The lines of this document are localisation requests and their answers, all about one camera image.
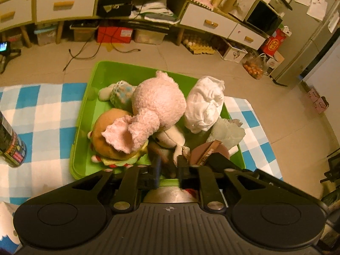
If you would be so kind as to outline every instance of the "refrigerator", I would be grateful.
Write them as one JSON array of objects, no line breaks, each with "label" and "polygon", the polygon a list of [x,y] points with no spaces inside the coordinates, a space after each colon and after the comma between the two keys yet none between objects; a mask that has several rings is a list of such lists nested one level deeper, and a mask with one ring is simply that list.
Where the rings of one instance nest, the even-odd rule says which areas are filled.
[{"label": "refrigerator", "polygon": [[323,21],[314,19],[307,14],[308,6],[292,0],[293,10],[288,10],[283,17],[282,24],[288,26],[292,32],[287,37],[278,52],[284,61],[270,76],[273,81],[283,86],[290,86],[299,82],[299,75],[317,57],[335,33],[328,29],[328,24],[339,8],[338,0],[326,0],[327,11]]}]

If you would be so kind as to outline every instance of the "pink plush toy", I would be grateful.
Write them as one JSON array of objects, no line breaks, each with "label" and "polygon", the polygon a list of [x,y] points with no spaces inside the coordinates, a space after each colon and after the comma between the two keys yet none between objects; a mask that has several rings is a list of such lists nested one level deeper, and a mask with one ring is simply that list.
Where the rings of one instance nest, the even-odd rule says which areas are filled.
[{"label": "pink plush toy", "polygon": [[168,130],[182,117],[186,100],[178,84],[162,71],[137,86],[132,95],[134,116],[123,116],[102,132],[116,150],[139,150],[156,131]]}]

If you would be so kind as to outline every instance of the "red box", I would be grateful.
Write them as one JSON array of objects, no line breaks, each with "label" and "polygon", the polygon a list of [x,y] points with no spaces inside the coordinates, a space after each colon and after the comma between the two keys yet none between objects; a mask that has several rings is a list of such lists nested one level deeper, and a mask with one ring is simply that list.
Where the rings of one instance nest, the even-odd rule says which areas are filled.
[{"label": "red box", "polygon": [[262,45],[261,50],[269,56],[274,56],[275,52],[278,50],[286,37],[287,35],[281,29],[277,29],[274,34],[269,37],[268,40]]},{"label": "red box", "polygon": [[97,43],[130,43],[133,29],[99,26]]}]

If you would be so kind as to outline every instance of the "green plastic tray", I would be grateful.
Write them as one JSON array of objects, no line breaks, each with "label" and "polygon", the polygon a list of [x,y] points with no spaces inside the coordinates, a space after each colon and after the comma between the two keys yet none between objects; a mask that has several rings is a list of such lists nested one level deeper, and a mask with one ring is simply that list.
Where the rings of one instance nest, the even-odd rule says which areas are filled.
[{"label": "green plastic tray", "polygon": [[[142,81],[154,77],[156,70],[157,69],[112,61],[100,61],[96,64],[85,90],[76,123],[75,139],[71,148],[69,169],[75,179],[81,179],[106,168],[101,163],[91,162],[93,151],[90,149],[90,141],[87,138],[87,133],[92,130],[100,114],[112,108],[112,104],[109,101],[101,102],[98,100],[98,91],[121,80],[127,81],[132,85],[138,85]],[[178,83],[185,97],[188,96],[189,91],[197,82],[197,79],[193,77],[171,72],[167,73]],[[221,117],[230,119],[230,115],[225,106],[223,106]],[[186,129],[183,118],[179,121],[179,126]],[[240,148],[239,151],[231,157],[231,161],[240,168],[245,168]]]}]

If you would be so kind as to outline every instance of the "brown leather strap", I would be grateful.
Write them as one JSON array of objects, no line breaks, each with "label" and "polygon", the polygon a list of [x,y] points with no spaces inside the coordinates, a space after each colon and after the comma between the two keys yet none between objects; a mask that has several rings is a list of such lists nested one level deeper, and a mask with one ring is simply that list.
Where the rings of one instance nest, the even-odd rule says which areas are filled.
[{"label": "brown leather strap", "polygon": [[218,140],[215,140],[214,142],[212,142],[211,145],[208,147],[208,149],[205,151],[205,153],[198,160],[197,165],[204,166],[210,154],[212,154],[220,144],[222,144],[222,142]]}]

